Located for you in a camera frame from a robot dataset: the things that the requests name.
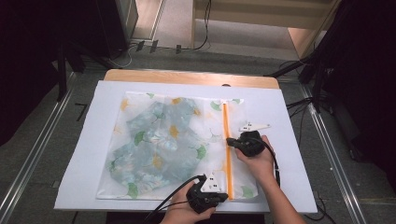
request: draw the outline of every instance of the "cable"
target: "cable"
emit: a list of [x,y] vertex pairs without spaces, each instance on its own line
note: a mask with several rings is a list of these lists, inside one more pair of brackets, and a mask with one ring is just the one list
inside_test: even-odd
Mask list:
[[198,178],[198,179],[203,179],[203,178],[205,178],[205,176],[204,176],[204,175],[196,175],[196,176],[194,176],[194,177],[188,179],[188,180],[187,180],[186,182],[184,182],[183,184],[181,184],[177,189],[175,189],[175,191],[173,191],[168,197],[166,197],[166,198],[163,200],[163,202],[160,203],[160,205],[158,205],[158,207],[156,207],[153,211],[151,211],[151,212],[146,216],[146,218],[143,220],[142,224],[148,223],[148,221],[150,221],[151,218],[152,218],[153,216],[155,216],[155,215],[161,210],[161,207],[162,207],[166,202],[168,202],[169,199],[172,198],[172,196],[174,196],[179,190],[181,190],[184,186],[186,186],[187,184],[189,184],[192,180],[197,179],[197,178]]
[[299,105],[297,109],[294,110],[294,112],[290,115],[290,118],[294,117],[296,114],[302,112],[309,104],[311,104],[311,101],[309,102],[304,102],[303,104]]
[[304,121],[304,114],[306,109],[308,108],[308,105],[305,106],[303,114],[301,115],[301,120],[300,120],[300,131],[299,131],[299,139],[298,139],[298,147],[300,147],[301,144],[301,138],[303,136],[303,121]]
[[330,222],[332,223],[332,224],[336,224],[335,223],[335,221],[334,221],[334,219],[332,219],[332,217],[327,213],[327,211],[326,211],[326,205],[324,204],[324,202],[323,202],[323,200],[320,198],[320,197],[318,197],[319,199],[320,199],[320,202],[321,202],[321,204],[322,204],[322,206],[323,206],[323,208],[321,208],[319,205],[317,205],[317,208],[318,208],[318,210],[320,211],[320,213],[322,214],[322,216],[321,217],[318,217],[318,218],[314,218],[314,217],[309,217],[308,215],[304,215],[305,217],[307,217],[307,218],[309,218],[309,219],[311,219],[311,220],[313,220],[313,221],[321,221],[323,218],[328,218],[329,220],[330,220]]
[[[191,202],[191,201],[194,201],[195,199],[196,199],[196,198],[193,198],[193,199],[191,199],[191,200],[187,200],[187,201],[180,202],[180,203],[189,203],[189,202]],[[166,206],[160,208],[159,211],[162,211],[163,209],[165,209],[165,208],[167,208],[167,207],[170,207],[170,206],[173,206],[173,205],[176,205],[176,204],[180,204],[180,203],[171,203],[171,204],[168,204],[168,205],[166,205]]]
[[285,63],[297,63],[297,61],[286,61],[286,62],[283,62],[282,64],[279,65],[278,69],[280,70],[280,68],[281,68]]
[[130,51],[131,51],[132,48],[134,48],[136,46],[137,46],[137,44],[134,44],[128,49],[127,52],[128,52],[128,56],[129,56],[129,62],[126,65],[119,65],[119,64],[113,62],[111,59],[109,59],[108,61],[111,62],[111,63],[114,63],[116,66],[121,67],[121,68],[124,68],[124,67],[128,66],[132,62],[132,56],[131,56],[131,52]]
[[278,186],[280,186],[279,166],[277,165],[275,153],[274,153],[274,151],[270,148],[270,146],[268,146],[268,144],[267,144],[266,142],[262,141],[262,143],[264,144],[264,146],[265,146],[266,148],[268,148],[268,150],[270,151],[271,156],[272,156],[272,158],[273,158],[273,160],[274,160],[276,183],[277,183]]
[[77,215],[78,215],[78,212],[76,212],[75,215],[73,216],[72,224],[74,224],[76,222]]
[[[318,99],[319,99],[319,102],[321,103],[320,106],[323,107],[326,111],[329,111],[329,108],[327,108],[327,107],[329,107],[329,105],[328,105],[329,97],[327,95],[321,94],[318,97]],[[314,100],[315,100],[314,97],[307,97],[307,98],[304,98],[303,100],[288,104],[288,105],[286,105],[286,107],[289,110],[289,109],[291,109],[291,108],[293,108],[295,106],[299,106],[299,108],[297,108],[296,111],[294,111],[294,113],[291,115],[291,116],[294,116],[296,113],[299,113],[299,112],[302,111],[301,108],[303,107],[303,105],[301,105],[301,104],[304,104],[304,103],[309,103],[310,104],[310,103],[313,103]]]
[[[207,1],[207,5],[206,5],[206,10],[205,10],[205,16],[204,16],[205,32],[206,32],[206,36],[205,36],[204,43],[203,43],[200,47],[198,47],[198,48],[194,48],[194,49],[181,49],[181,50],[198,50],[198,49],[201,49],[201,48],[206,44],[206,42],[209,44],[209,48],[207,48],[207,49],[210,49],[210,48],[211,48],[210,42],[208,41],[208,33],[209,33],[208,24],[209,24],[209,17],[210,17],[210,10],[211,10],[211,8],[212,8],[212,0],[208,0],[208,1]],[[176,49],[176,48],[156,47],[155,49]]]

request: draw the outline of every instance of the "white board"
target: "white board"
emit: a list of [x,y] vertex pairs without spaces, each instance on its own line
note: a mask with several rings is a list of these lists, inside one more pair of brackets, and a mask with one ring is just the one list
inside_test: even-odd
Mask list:
[[[260,133],[268,136],[276,152],[282,190],[298,212],[317,212],[281,90],[113,81],[99,81],[97,85],[76,150],[59,188],[55,209],[149,211],[161,202],[96,199],[107,148],[126,91],[245,99],[248,120],[271,125]],[[260,192],[254,199],[222,203],[217,211],[258,213],[268,212],[269,207]]]

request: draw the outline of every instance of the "wooden edge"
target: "wooden edge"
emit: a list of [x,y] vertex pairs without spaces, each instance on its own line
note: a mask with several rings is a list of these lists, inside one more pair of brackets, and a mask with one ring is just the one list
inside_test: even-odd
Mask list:
[[191,43],[190,48],[195,48],[195,1],[192,1],[192,18],[191,18]]
[[[322,12],[328,10],[328,1],[217,0],[210,13],[212,21],[231,21],[250,24],[316,29]],[[194,18],[203,20],[206,1],[194,0]]]
[[338,8],[341,0],[332,0],[329,4],[328,10],[323,15],[321,20],[318,20],[318,25],[315,29],[298,29],[289,28],[291,41],[297,51],[300,59],[306,57],[313,49],[313,44],[318,39],[321,31],[328,29],[334,17],[334,12]]
[[279,89],[273,77],[249,77],[234,74],[194,73],[159,70],[108,70],[104,81],[155,82],[167,84],[194,84],[208,86]]

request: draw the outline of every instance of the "floor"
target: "floor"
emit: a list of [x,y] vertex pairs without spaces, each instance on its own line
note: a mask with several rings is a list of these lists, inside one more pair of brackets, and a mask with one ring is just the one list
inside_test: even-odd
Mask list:
[[165,0],[135,0],[139,19],[134,28],[133,39],[151,40],[157,29]]
[[[140,10],[144,11],[144,13],[139,13],[139,16],[141,14],[144,19],[136,25],[135,40],[144,39],[147,45],[156,40],[159,47],[166,48],[175,48],[180,45],[182,48],[193,49],[204,43],[205,22],[191,20],[192,1],[164,0],[162,7],[160,0],[137,0],[136,3],[138,10],[141,6]],[[154,15],[158,20],[156,26],[152,26],[155,21]],[[254,57],[271,56],[287,61],[298,60],[289,31],[285,27],[241,25],[224,21],[210,21],[209,24],[207,33],[210,38],[203,47],[205,51]]]
[[[177,3],[166,0],[164,9],[169,8],[177,8]],[[164,13],[162,17],[171,18],[170,15]],[[200,22],[197,21],[197,30],[200,27]],[[164,21],[160,20],[159,27],[163,27],[163,23]],[[184,25],[187,24],[181,24],[177,28],[181,29]],[[216,27],[214,30],[223,29],[224,34],[227,32],[239,34],[236,31],[230,31],[230,26],[232,27],[234,24],[210,22],[209,29]],[[135,51],[135,48],[133,48],[129,51],[129,54],[125,53],[115,60],[115,63],[122,66],[126,65],[124,69],[203,71],[245,76],[271,74],[284,66],[289,60],[296,60],[296,54],[293,55],[287,32],[282,31],[282,28],[267,28],[269,30],[265,36],[268,37],[268,40],[265,43],[262,42],[262,46],[259,48],[256,48],[254,44],[261,43],[257,39],[252,41],[251,44],[243,44],[245,42],[238,42],[237,39],[247,39],[246,36],[236,38],[210,32],[209,41],[212,46],[210,49],[184,51],[181,54],[176,54],[173,49],[157,49],[155,53],[150,53],[149,47],[140,51]],[[167,44],[173,45],[175,32],[170,32],[171,34],[166,34],[164,29],[157,30],[156,36],[162,36],[160,43],[163,42],[165,46]],[[198,43],[202,40],[203,33],[196,32],[196,34],[195,40]],[[276,34],[276,37],[271,37],[269,34]],[[30,176],[18,203],[13,208],[8,223],[71,223],[75,217],[75,212],[58,211],[52,208],[57,195],[56,183],[62,181],[64,171],[73,155],[79,133],[83,127],[86,111],[82,111],[81,105],[90,104],[97,81],[103,79],[106,73],[105,68],[89,58],[84,58],[84,62],[87,65],[86,71],[84,74],[76,74],[73,88],[70,89],[70,98],[66,102],[64,111],[59,117],[42,154],[39,155],[39,161],[35,165],[34,172]],[[278,79],[286,104],[304,98],[302,86],[296,81],[297,76],[297,72],[292,71]],[[26,119],[15,136],[8,143],[0,146],[0,196],[2,196],[2,200],[6,197],[9,186],[18,175],[35,145],[35,140],[56,106],[56,98],[57,88],[55,87]],[[394,220],[396,220],[394,214],[394,211],[396,211],[396,195],[389,186],[385,174],[371,163],[353,161],[349,156],[347,143],[335,118],[327,112],[322,112],[320,117],[323,119],[327,132],[332,139],[336,155],[341,161],[347,180],[359,199],[365,222],[356,222],[351,218],[345,201],[346,198],[343,196],[340,184],[335,178],[333,167],[318,134],[312,113],[300,113],[290,121],[296,139],[301,137],[300,150],[312,190],[315,195],[320,196],[323,200],[329,216],[336,223],[394,223]],[[320,214],[313,214],[311,217],[320,217]],[[266,223],[272,223],[271,215],[265,214],[265,220]],[[305,218],[305,220],[307,223],[331,223],[326,217],[320,221],[312,221],[308,218]],[[106,212],[79,212],[76,223],[106,223]]]

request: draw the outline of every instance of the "finger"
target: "finger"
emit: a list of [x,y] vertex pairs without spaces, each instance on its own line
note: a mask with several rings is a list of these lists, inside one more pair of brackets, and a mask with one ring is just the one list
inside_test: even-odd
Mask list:
[[246,156],[244,155],[244,153],[243,153],[239,148],[236,148],[236,149],[235,149],[235,154],[236,154],[236,157],[237,157],[240,161],[246,161],[246,160],[248,159],[248,157],[246,157]]
[[199,217],[201,218],[201,220],[209,219],[212,216],[212,214],[215,213],[215,211],[216,211],[216,207],[211,207],[206,211],[204,211],[203,213],[201,213]]
[[264,141],[266,144],[268,144],[268,146],[273,149],[273,147],[271,146],[270,140],[268,140],[267,135],[263,135],[262,136],[262,141]]
[[186,186],[184,186],[182,189],[180,189],[173,197],[171,200],[171,203],[177,203],[181,201],[186,201],[187,199],[187,192],[189,189],[194,185],[194,181],[189,182]]

